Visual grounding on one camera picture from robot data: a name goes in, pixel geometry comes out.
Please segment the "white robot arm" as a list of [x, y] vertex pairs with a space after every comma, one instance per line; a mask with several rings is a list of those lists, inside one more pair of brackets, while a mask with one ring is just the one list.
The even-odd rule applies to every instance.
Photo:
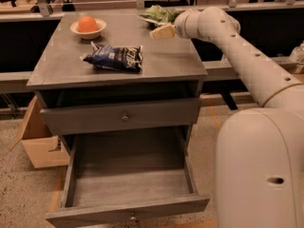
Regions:
[[217, 7], [187, 10], [150, 35], [214, 44], [257, 103], [218, 133], [218, 228], [304, 228], [304, 84], [241, 37], [238, 21]]

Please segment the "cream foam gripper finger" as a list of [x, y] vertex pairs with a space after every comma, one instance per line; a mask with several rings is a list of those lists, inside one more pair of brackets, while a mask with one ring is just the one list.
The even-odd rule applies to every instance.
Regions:
[[169, 39], [175, 37], [175, 27], [171, 24], [162, 25], [149, 33], [153, 39]]

